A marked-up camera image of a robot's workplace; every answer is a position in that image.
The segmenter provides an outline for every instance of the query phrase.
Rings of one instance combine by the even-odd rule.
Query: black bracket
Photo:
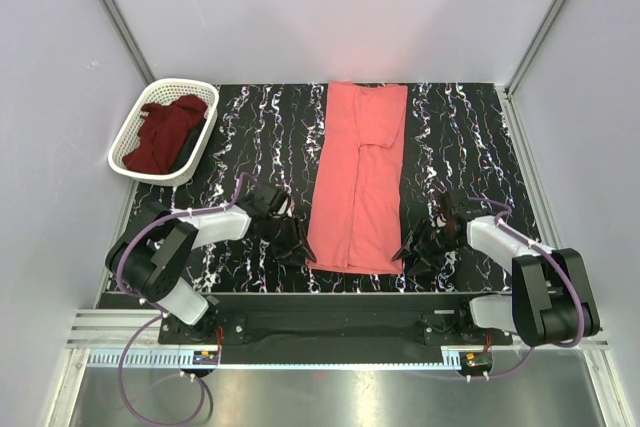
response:
[[[600,317],[582,257],[573,249],[556,250],[551,255],[580,298],[585,320],[583,335],[597,334]],[[573,339],[578,328],[578,314],[564,284],[544,258],[516,257],[512,261],[512,272],[513,321],[522,340],[533,347]],[[549,278],[545,277],[545,272],[551,272]]]
[[[151,202],[127,226],[107,254],[105,264],[116,273],[125,249],[142,229],[151,222],[169,215],[170,211],[158,202]],[[122,278],[149,302],[166,297],[175,287],[191,253],[198,234],[193,225],[172,219],[156,227],[142,239],[129,255]],[[155,243],[161,245],[156,249]]]

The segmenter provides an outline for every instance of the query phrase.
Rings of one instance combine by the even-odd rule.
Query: white wall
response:
[[[505,83],[551,0],[117,0],[158,77]]]
[[[106,152],[143,88],[97,0],[0,0],[2,425],[42,425],[127,182]]]
[[[640,1],[570,0],[516,100],[640,421],[639,73]]]

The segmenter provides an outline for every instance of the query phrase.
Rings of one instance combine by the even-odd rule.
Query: dark red cloth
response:
[[[183,95],[171,105],[145,104],[144,123],[138,131],[140,146],[122,158],[127,169],[166,175],[189,131],[203,119],[207,104],[196,95]]]

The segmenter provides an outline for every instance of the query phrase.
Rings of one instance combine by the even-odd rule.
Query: white arm segment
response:
[[[240,240],[251,223],[251,217],[235,205],[224,212],[183,217],[180,220],[198,229],[193,249],[223,240]],[[209,308],[209,302],[184,279],[180,279],[173,290],[158,301],[158,305],[187,325],[195,325]]]
[[[223,240],[240,240],[251,224],[251,217],[236,205],[224,212],[183,217],[180,220],[198,229],[198,235],[193,242],[194,249]]]
[[[499,229],[495,224],[495,217],[492,215],[479,217],[467,223],[467,243],[472,249],[493,259],[510,275],[511,259],[521,255],[540,255],[531,250],[527,244],[523,244]],[[549,253],[553,250],[546,245],[538,245]],[[513,323],[511,295],[498,294],[476,297],[471,300],[469,307],[473,323],[478,327],[516,332]]]
[[[469,302],[473,323],[481,329],[500,329],[516,333],[510,295],[484,295]]]
[[[195,325],[209,308],[207,300],[182,278],[157,304],[187,325]]]
[[[509,275],[511,275],[511,259],[521,255],[539,255],[528,245],[500,230],[495,225],[495,217],[492,215],[478,217],[467,223],[467,243],[472,249],[482,252],[497,262]],[[549,253],[553,250],[546,245],[538,245]]]

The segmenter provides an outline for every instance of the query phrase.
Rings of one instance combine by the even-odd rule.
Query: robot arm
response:
[[[517,333],[529,346],[557,343],[575,337],[578,315],[565,285],[539,250],[567,275],[583,310],[583,335],[595,335],[600,319],[582,257],[573,249],[554,250],[529,239],[485,212],[477,201],[454,191],[440,196],[438,227],[422,219],[395,258],[413,255],[408,275],[431,272],[437,256],[461,247],[478,250],[512,276],[510,294],[482,295],[471,300],[474,327]]]
[[[195,340],[204,341],[214,332],[216,301],[205,299],[181,277],[189,254],[203,245],[250,235],[268,241],[271,255],[283,262],[303,265],[305,259],[315,260],[299,219],[290,216],[291,205],[284,190],[256,184],[224,211],[169,220],[134,247],[122,279],[141,298],[180,319]],[[109,251],[107,268],[115,274],[134,237],[170,213],[157,202],[145,206]]]

